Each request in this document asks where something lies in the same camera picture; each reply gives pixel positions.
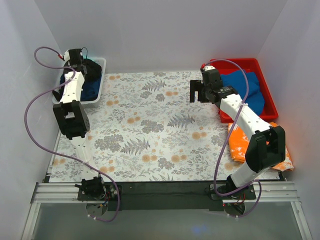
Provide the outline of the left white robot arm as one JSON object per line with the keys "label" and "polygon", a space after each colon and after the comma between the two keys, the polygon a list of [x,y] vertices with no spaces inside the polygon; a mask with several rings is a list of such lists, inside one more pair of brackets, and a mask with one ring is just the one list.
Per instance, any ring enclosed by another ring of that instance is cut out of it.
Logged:
{"label": "left white robot arm", "polygon": [[61,57],[65,61],[63,70],[66,84],[58,104],[53,105],[53,112],[61,133],[70,141],[76,157],[81,160],[80,192],[92,199],[102,200],[106,197],[101,174],[91,169],[96,167],[89,147],[89,118],[81,104],[81,93],[88,71],[82,49],[67,50]]}

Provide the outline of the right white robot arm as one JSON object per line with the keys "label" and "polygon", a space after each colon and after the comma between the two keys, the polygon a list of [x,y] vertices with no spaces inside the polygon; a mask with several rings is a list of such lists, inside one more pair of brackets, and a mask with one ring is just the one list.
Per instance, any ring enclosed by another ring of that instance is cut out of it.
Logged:
{"label": "right white robot arm", "polygon": [[224,86],[219,71],[208,64],[200,68],[202,79],[190,81],[191,103],[212,103],[228,114],[249,140],[245,162],[227,177],[225,185],[214,186],[220,197],[237,199],[245,188],[266,170],[286,159],[286,133],[262,120],[232,86]]}

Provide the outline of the black t shirt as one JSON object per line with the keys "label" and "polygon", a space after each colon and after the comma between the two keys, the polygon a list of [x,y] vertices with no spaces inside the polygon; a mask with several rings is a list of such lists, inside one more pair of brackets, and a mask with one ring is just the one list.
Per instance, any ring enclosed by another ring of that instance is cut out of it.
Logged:
{"label": "black t shirt", "polygon": [[82,61],[81,72],[85,83],[93,83],[102,76],[102,67],[95,61],[86,58]]}

